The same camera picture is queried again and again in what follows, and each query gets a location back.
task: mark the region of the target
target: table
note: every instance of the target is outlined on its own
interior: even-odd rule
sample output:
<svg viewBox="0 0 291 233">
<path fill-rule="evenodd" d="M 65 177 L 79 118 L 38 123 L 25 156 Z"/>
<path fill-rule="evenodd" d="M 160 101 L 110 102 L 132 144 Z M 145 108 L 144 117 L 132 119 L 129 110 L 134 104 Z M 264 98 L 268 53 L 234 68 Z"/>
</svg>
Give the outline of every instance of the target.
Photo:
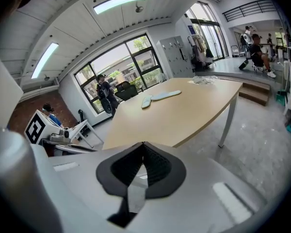
<svg viewBox="0 0 291 233">
<path fill-rule="evenodd" d="M 113 118 L 103 150 L 141 141 L 178 147 L 213 122 L 228 105 L 229 112 L 219 146 L 232 123 L 241 82 L 216 80 L 213 84 L 188 83 L 190 78 L 169 79 L 121 103 Z M 153 101 L 141 109 L 146 95 L 182 91 Z"/>
</svg>

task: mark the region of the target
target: step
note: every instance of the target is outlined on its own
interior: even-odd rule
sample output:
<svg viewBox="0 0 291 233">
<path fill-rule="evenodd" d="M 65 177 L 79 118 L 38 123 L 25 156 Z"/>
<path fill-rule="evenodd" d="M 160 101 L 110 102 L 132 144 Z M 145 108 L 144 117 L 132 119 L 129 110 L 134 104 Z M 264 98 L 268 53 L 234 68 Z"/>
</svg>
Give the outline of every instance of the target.
<svg viewBox="0 0 291 233">
<path fill-rule="evenodd" d="M 239 91 L 239 96 L 263 106 L 266 106 L 268 101 L 268 95 L 261 93 L 259 91 L 253 90 L 249 87 L 242 87 Z"/>
<path fill-rule="evenodd" d="M 231 80 L 231 81 L 237 81 L 237 82 L 242 82 L 243 87 L 251 88 L 256 91 L 259 91 L 261 93 L 264 93 L 266 95 L 270 94 L 271 91 L 271 86 L 268 84 L 264 84 L 261 82 L 256 82 L 252 80 L 247 80 L 247 79 L 240 79 L 240 78 L 234 78 L 234 77 L 228 77 L 228 76 L 218 76 L 221 80 Z"/>
</svg>

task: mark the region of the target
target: tiled floor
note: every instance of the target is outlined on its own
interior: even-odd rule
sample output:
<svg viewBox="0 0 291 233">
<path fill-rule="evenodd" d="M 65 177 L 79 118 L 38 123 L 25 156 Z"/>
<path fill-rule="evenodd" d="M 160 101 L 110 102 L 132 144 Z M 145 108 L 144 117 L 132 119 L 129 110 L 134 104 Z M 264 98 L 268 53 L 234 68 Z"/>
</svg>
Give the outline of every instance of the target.
<svg viewBox="0 0 291 233">
<path fill-rule="evenodd" d="M 243 69 L 240 70 L 238 67 L 246 60 L 245 57 L 235 57 L 235 58 L 226 58 L 223 60 L 216 61 L 215 63 L 211 64 L 209 69 L 201 69 L 200 72 L 216 72 L 216 73 L 234 73 L 234 74 L 243 74 L 243 75 L 251 75 L 256 76 L 259 78 L 265 78 L 270 81 L 273 79 L 267 76 L 266 72 L 254 72 L 252 68 L 252 60 L 249 60 L 248 65 Z M 271 69 L 275 71 L 277 77 L 275 81 L 281 83 L 282 81 L 282 71 L 283 66 L 278 64 L 277 62 L 271 62 Z"/>
<path fill-rule="evenodd" d="M 284 126 L 283 110 L 284 107 L 273 97 L 266 107 L 239 98 L 222 149 L 218 147 L 218 142 L 228 109 L 178 149 L 194 152 L 196 157 L 203 154 L 216 160 L 270 200 L 283 191 L 291 177 L 291 133 Z M 109 120 L 95 127 L 95 130 L 104 139 L 111 126 L 112 121 Z M 99 143 L 92 134 L 88 139 L 91 144 Z"/>
</svg>

